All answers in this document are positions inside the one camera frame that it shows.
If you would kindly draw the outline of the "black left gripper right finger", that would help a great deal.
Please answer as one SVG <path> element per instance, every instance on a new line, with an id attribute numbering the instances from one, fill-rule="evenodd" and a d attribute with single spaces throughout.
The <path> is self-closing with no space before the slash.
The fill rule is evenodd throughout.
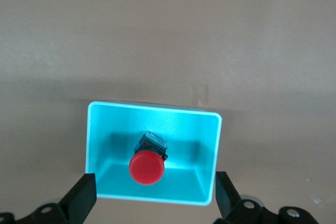
<path id="1" fill-rule="evenodd" d="M 317 223 L 306 210 L 285 206 L 275 214 L 252 199 L 243 199 L 226 172 L 216 172 L 216 202 L 221 218 L 215 223 Z"/>

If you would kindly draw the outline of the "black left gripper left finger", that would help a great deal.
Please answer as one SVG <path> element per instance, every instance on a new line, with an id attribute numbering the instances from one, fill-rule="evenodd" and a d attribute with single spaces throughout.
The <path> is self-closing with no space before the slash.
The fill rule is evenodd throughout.
<path id="1" fill-rule="evenodd" d="M 84 174 L 58 203 L 48 203 L 22 219 L 1 213 L 1 223 L 84 223 L 97 201 L 96 177 Z"/>

